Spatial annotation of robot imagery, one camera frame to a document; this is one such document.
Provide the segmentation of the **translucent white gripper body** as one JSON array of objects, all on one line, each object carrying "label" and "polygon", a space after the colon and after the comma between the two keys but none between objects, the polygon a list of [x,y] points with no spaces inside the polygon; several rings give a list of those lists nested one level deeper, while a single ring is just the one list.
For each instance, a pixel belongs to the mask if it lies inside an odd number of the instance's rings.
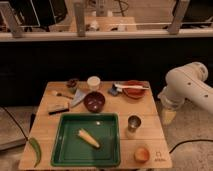
[{"label": "translucent white gripper body", "polygon": [[164,87],[158,94],[162,104],[161,120],[163,125],[169,125],[175,118],[177,110],[182,106],[182,97],[171,88]]}]

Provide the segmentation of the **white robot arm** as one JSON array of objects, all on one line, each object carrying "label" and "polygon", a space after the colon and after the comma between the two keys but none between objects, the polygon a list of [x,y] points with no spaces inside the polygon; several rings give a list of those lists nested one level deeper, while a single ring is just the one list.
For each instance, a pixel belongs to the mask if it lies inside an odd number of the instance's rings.
[{"label": "white robot arm", "polygon": [[173,68],[166,74],[166,86],[158,94],[163,125],[173,121],[186,99],[213,114],[213,87],[205,83],[207,78],[208,69],[200,62]]}]

